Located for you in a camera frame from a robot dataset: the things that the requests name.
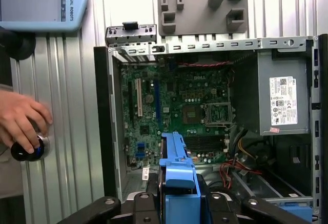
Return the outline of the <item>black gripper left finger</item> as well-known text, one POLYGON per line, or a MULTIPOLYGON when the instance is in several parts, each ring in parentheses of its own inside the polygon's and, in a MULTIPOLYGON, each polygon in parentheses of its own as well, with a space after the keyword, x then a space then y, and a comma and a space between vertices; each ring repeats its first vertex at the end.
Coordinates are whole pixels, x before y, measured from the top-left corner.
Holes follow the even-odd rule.
POLYGON ((59 223, 161 223, 157 198, 158 175, 151 174, 145 192, 133 192, 125 202, 104 196, 59 223))

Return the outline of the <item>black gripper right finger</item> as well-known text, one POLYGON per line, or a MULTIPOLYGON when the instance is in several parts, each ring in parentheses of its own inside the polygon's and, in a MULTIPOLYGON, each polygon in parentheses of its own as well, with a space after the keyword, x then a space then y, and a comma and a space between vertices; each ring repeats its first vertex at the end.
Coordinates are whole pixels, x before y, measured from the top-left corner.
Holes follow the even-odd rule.
POLYGON ((239 200, 228 193, 210 191, 204 177, 197 175, 200 188, 201 223, 311 223, 264 199, 252 196, 239 200))

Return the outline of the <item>person hand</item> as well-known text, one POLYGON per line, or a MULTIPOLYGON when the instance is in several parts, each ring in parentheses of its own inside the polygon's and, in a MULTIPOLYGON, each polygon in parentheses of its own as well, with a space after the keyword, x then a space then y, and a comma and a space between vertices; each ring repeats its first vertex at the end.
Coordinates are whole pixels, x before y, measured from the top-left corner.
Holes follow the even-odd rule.
POLYGON ((39 147, 39 141, 31 122, 46 136, 53 118, 50 111, 34 99, 1 90, 1 142, 9 148, 17 142, 32 154, 39 147))

